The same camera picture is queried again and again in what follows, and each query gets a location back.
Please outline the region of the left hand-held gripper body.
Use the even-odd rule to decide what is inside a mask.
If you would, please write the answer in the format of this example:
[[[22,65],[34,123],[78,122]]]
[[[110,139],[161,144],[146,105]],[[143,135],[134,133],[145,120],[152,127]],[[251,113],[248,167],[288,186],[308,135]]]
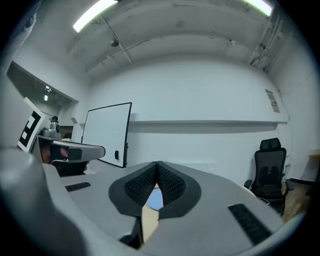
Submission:
[[[24,98],[24,102],[30,107],[32,113],[17,146],[24,152],[29,152],[33,147],[36,136],[44,137],[46,140],[59,140],[61,138],[60,125],[57,122],[52,122],[27,97]]]

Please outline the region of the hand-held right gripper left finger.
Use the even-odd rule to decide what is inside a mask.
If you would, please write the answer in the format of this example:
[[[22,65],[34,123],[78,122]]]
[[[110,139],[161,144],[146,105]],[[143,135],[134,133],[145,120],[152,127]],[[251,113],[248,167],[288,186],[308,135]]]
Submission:
[[[76,206],[117,241],[138,249],[145,242],[143,208],[157,186],[157,163],[117,169],[100,162],[94,174],[61,179]]]

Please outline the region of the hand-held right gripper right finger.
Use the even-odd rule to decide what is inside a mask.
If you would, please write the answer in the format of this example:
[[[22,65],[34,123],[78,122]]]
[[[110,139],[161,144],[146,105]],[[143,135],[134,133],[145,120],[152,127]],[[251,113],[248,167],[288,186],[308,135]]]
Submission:
[[[142,251],[151,256],[266,256],[283,221],[244,187],[169,162],[157,164],[163,207]]]

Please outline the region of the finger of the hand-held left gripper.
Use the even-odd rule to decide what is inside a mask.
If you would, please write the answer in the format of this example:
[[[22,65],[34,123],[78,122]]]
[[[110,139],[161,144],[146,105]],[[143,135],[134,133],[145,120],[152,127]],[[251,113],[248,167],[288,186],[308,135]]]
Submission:
[[[53,140],[50,143],[50,164],[60,177],[85,174],[89,161],[102,158],[106,153],[103,146]]]

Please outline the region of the large blue plate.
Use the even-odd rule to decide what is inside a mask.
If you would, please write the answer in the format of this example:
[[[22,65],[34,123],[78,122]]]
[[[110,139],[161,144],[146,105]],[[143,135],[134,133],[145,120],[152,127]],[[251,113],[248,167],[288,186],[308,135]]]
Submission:
[[[161,208],[163,208],[163,196],[159,188],[155,188],[151,192],[146,204],[155,211],[159,211]]]

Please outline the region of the person's left hand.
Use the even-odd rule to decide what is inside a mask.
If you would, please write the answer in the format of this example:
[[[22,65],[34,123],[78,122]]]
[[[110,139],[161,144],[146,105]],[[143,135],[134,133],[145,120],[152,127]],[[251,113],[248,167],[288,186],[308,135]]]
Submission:
[[[44,164],[51,162],[51,145],[45,144],[40,147],[41,159]]]

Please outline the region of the black framed whiteboard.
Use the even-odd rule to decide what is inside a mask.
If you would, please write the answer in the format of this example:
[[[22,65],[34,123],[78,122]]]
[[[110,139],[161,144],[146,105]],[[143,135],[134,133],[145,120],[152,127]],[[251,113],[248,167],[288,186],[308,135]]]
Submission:
[[[87,112],[81,142],[104,147],[105,155],[100,161],[119,168],[127,166],[131,108],[132,103],[126,102]],[[119,160],[115,159],[115,151],[119,151]]]

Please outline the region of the black mesh office chair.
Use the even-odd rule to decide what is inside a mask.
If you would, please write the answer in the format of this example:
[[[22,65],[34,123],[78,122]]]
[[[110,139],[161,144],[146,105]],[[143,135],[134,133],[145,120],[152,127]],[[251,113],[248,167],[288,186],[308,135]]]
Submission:
[[[255,177],[244,183],[245,188],[281,216],[289,191],[288,183],[283,181],[286,156],[287,150],[277,137],[262,140],[254,153]]]

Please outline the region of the ceiling tube light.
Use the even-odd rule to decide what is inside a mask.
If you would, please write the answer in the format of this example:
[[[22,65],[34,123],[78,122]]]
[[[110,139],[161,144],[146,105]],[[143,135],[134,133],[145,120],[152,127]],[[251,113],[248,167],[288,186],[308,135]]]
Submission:
[[[272,11],[273,11],[272,6],[269,5],[267,2],[265,2],[264,0],[243,0],[243,1],[255,7],[267,17],[269,17],[272,14]]]
[[[119,0],[99,0],[92,5],[72,26],[73,29],[79,33],[91,20],[97,15],[108,9],[109,7],[118,3]]]

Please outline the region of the grey ceiling pipe bundle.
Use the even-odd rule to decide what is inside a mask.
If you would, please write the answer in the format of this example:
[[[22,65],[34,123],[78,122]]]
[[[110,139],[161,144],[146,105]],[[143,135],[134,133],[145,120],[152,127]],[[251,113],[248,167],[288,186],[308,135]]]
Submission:
[[[248,60],[248,65],[266,72],[275,57],[272,57],[276,40],[285,21],[283,10],[274,10],[268,18],[267,25]]]

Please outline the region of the white wall ledge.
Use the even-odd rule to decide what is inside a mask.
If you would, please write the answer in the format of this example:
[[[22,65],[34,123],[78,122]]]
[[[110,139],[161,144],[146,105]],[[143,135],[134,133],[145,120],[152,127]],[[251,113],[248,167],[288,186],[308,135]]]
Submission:
[[[274,131],[283,122],[222,121],[222,120],[166,120],[130,121],[129,131],[168,134],[228,134]]]

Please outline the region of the wall poster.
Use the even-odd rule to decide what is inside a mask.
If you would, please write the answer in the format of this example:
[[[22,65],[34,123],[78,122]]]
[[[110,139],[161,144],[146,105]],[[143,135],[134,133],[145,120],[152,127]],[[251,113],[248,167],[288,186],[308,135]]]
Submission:
[[[268,89],[266,89],[265,92],[266,92],[266,94],[268,96],[268,99],[270,101],[270,105],[272,107],[273,112],[279,114],[280,113],[280,109],[278,107],[278,103],[277,103],[277,100],[275,98],[274,93],[272,91],[268,90]]]

